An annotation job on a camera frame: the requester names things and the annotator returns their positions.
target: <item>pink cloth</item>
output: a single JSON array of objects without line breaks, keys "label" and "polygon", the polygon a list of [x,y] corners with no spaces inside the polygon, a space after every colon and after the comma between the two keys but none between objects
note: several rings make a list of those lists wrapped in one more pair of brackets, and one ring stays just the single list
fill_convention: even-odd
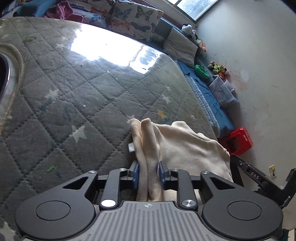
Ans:
[{"label": "pink cloth", "polygon": [[68,1],[62,1],[55,6],[52,6],[47,10],[46,17],[71,20],[82,23],[83,16],[80,14],[73,13]]}]

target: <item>blue bedsheet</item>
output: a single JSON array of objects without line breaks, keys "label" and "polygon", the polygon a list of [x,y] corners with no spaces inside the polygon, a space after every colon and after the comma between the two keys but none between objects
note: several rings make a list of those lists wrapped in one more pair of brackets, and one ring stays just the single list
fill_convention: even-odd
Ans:
[{"label": "blue bedsheet", "polygon": [[201,103],[216,137],[227,136],[235,129],[227,111],[220,108],[220,105],[207,85],[196,76],[194,69],[187,67],[187,65],[181,61],[178,61],[178,65]]}]

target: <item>green bowl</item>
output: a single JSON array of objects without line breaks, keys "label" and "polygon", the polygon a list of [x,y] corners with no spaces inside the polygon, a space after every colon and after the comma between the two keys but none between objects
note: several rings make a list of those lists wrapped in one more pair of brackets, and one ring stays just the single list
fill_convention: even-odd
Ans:
[{"label": "green bowl", "polygon": [[199,65],[194,66],[194,72],[199,78],[203,80],[206,80],[209,78],[209,74]]}]

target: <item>teddy bear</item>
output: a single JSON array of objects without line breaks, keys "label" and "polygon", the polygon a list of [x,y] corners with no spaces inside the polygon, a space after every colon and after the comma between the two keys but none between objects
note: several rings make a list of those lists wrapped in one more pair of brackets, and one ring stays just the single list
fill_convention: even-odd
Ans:
[{"label": "teddy bear", "polygon": [[214,61],[210,62],[208,68],[213,71],[214,74],[223,73],[229,74],[229,71],[223,65],[217,65]]},{"label": "teddy bear", "polygon": [[192,26],[190,24],[183,25],[182,26],[182,32],[188,36],[188,38],[192,39],[194,42],[196,42],[197,35],[196,31],[192,29]]}]

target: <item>green debris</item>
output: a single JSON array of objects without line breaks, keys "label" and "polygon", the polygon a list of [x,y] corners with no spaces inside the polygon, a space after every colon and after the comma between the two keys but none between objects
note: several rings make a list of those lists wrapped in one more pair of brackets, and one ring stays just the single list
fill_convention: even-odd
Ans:
[{"label": "green debris", "polygon": [[37,37],[36,37],[36,36],[31,36],[30,38],[26,38],[26,39],[24,39],[23,42],[24,42],[24,43],[26,43],[26,42],[32,42],[33,39],[37,39]]},{"label": "green debris", "polygon": [[54,169],[54,166],[51,166],[50,168],[47,169],[47,172],[51,172]]}]

